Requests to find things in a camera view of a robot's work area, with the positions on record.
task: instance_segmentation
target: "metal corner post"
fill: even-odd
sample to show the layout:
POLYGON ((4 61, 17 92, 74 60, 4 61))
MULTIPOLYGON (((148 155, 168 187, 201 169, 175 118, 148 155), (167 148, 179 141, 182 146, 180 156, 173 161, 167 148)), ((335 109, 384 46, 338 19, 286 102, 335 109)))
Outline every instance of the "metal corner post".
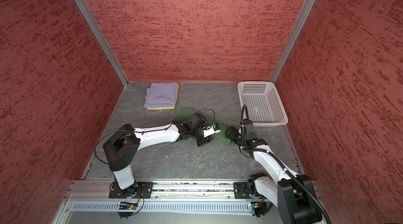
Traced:
POLYGON ((281 53, 279 61, 270 78, 270 82, 274 83, 277 80, 277 78, 279 77, 280 71, 283 68, 285 61, 287 60, 287 57, 295 43, 295 40, 298 37, 298 34, 300 33, 300 31, 302 29, 302 26, 305 23, 306 18, 308 17, 309 11, 311 10, 312 6, 314 5, 314 2, 315 2, 315 0, 305 0, 304 1, 300 14, 298 15, 297 20, 295 21, 293 30, 290 33, 287 43, 285 44, 284 50, 281 53))
POLYGON ((88 5, 85 3, 85 0, 74 0, 80 9, 81 13, 83 14, 85 20, 87 21, 89 27, 91 28, 92 32, 94 33, 95 37, 97 38, 99 44, 101 45, 103 51, 105 52, 106 56, 108 57, 110 63, 112 64, 113 68, 115 69, 116 73, 118 74, 120 80, 122 81, 123 85, 126 87, 128 85, 128 79, 124 74, 118 60, 116 59, 112 49, 110 48, 105 36, 103 35, 100 27, 98 26, 97 22, 94 19, 91 11, 88 8, 88 5))

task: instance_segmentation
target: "stack of folded cloths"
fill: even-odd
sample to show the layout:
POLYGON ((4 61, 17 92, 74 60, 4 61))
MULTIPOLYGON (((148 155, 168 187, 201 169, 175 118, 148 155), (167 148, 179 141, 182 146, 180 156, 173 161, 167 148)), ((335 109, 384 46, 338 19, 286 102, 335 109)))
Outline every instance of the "stack of folded cloths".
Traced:
POLYGON ((176 82, 152 83, 147 89, 144 107, 148 110, 174 109, 178 98, 178 87, 176 82))

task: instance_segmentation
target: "red textured wall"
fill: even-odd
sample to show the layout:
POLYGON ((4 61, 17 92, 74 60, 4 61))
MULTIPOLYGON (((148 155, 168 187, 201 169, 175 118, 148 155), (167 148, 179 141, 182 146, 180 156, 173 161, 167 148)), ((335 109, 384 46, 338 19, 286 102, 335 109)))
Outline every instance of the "red textured wall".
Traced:
POLYGON ((316 0, 276 83, 334 223, 403 223, 403 0, 316 0))
POLYGON ((49 223, 123 89, 73 0, 0 0, 0 222, 49 223))
POLYGON ((85 0, 130 81, 269 80, 304 0, 85 0))

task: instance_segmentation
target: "purple towel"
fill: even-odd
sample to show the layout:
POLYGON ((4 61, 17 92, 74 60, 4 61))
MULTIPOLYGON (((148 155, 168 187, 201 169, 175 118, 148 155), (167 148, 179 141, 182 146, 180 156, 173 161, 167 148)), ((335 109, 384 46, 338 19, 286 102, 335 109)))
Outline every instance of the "purple towel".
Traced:
POLYGON ((173 83, 152 83, 147 89, 145 108, 174 107, 177 96, 176 82, 173 83))

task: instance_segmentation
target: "black cable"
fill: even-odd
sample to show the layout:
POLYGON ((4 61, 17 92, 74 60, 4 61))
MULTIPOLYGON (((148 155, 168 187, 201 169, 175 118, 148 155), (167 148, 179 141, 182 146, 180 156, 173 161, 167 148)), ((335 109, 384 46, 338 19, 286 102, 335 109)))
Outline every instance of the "black cable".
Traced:
POLYGON ((243 113, 246 112, 246 119, 249 120, 248 108, 244 104, 241 110, 241 146, 245 145, 245 125, 243 123, 243 113))
POLYGON ((164 128, 164 129, 160 129, 160 130, 151 130, 151 131, 133 131, 133 132, 135 132, 135 133, 141 133, 141 134, 143 135, 144 133, 147 133, 147 132, 152 132, 152 131, 166 131, 166 130, 168 130, 168 129, 169 129, 169 127, 171 127, 171 126, 172 126, 172 124, 173 124, 173 121, 171 122, 171 124, 170 124, 168 127, 164 128))
POLYGON ((124 135, 124 136, 121 136, 121 137, 119 137, 119 139, 123 139, 123 138, 128 137, 128 136, 131 136, 131 133, 127 134, 127 135, 124 135))
POLYGON ((140 208, 137 212, 135 212, 135 213, 132 214, 132 215, 137 214, 141 209, 143 209, 143 206, 144 206, 144 197, 143 197, 143 195, 141 195, 140 193, 139 193, 139 195, 140 195, 141 198, 143 198, 143 205, 141 206, 141 208, 140 208))
POLYGON ((323 217, 325 218, 325 221, 327 224, 331 224, 331 220, 330 217, 328 215, 328 213, 326 212, 325 208, 322 206, 322 204, 311 194, 310 191, 308 191, 308 189, 304 186, 304 184, 302 184, 301 181, 299 181, 290 171, 288 171, 285 167, 285 165, 283 164, 283 162, 280 161, 280 159, 272 152, 267 151, 265 149, 243 149, 246 152, 253 152, 253 151, 261 151, 261 152, 265 152, 268 155, 270 155, 271 157, 273 157, 275 159, 275 161, 280 165, 280 167, 282 169, 284 169, 285 173, 291 178, 291 180, 293 182, 295 182, 295 184, 297 184, 317 205, 317 207, 319 208, 319 210, 322 212, 323 217))
POLYGON ((241 121, 243 121, 243 112, 246 113, 246 119, 249 120, 248 107, 244 104, 241 110, 241 121))
POLYGON ((265 216, 270 211, 272 206, 273 206, 273 203, 270 203, 270 205, 267 207, 267 210, 264 213, 262 213, 261 217, 265 216))
POLYGON ((241 147, 240 147, 240 146, 238 146, 238 148, 239 148, 239 152, 240 152, 242 155, 244 155, 245 157, 247 157, 247 158, 251 158, 251 157, 252 157, 250 154, 249 154, 249 157, 246 156, 245 154, 243 154, 243 153, 241 152, 241 147))
POLYGON ((210 126, 210 128, 209 128, 209 129, 211 129, 211 127, 213 127, 214 119, 216 119, 216 113, 214 112, 214 110, 209 109, 209 108, 199 109, 199 110, 196 111, 195 113, 197 113, 197 112, 199 112, 199 111, 202 111, 202 110, 210 110, 210 111, 213 111, 213 121, 211 122, 211 126, 210 126))
POLYGON ((94 147, 94 155, 95 155, 95 157, 96 157, 99 161, 101 161, 102 163, 104 163, 104 164, 109 165, 108 163, 106 163, 105 161, 102 161, 102 160, 97 156, 97 146, 98 146, 98 144, 99 144, 105 137, 109 136, 110 134, 116 133, 116 132, 118 132, 118 131, 129 131, 129 130, 117 130, 117 131, 113 131, 113 132, 111 132, 111 133, 109 133, 109 134, 106 134, 105 136, 103 136, 103 137, 98 141, 98 143, 97 143, 97 144, 95 145, 95 147, 94 147))

